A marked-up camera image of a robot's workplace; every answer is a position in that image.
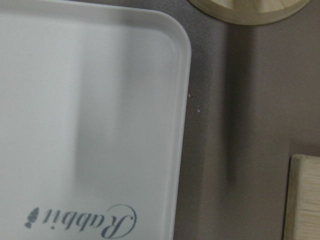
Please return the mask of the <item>cream rabbit tray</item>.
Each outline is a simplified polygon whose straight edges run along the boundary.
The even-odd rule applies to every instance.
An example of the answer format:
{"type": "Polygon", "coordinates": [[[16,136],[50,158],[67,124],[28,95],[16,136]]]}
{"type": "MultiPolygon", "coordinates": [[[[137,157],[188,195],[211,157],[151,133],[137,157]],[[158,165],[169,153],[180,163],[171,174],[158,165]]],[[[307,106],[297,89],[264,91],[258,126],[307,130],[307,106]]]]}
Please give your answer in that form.
{"type": "Polygon", "coordinates": [[[1,1],[1,239],[173,239],[190,65],[164,12],[1,1]]]}

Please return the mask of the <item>wooden mug tree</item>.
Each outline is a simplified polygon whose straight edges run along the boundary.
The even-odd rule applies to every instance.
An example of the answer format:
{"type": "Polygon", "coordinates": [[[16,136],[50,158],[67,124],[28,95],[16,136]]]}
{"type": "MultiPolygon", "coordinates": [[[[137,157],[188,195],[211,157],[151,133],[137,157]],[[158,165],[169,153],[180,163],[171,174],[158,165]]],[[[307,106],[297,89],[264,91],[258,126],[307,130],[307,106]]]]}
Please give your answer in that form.
{"type": "Polygon", "coordinates": [[[220,21],[257,26],[284,20],[309,0],[190,0],[194,7],[220,21]]]}

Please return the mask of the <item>bamboo cutting board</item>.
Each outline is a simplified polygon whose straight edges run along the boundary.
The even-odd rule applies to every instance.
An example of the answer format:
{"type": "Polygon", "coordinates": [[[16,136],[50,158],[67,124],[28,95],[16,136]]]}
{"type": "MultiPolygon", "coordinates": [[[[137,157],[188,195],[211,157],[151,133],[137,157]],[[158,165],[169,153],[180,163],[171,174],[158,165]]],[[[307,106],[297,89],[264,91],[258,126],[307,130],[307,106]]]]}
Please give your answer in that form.
{"type": "Polygon", "coordinates": [[[290,160],[285,240],[320,238],[320,158],[294,154],[290,160]]]}

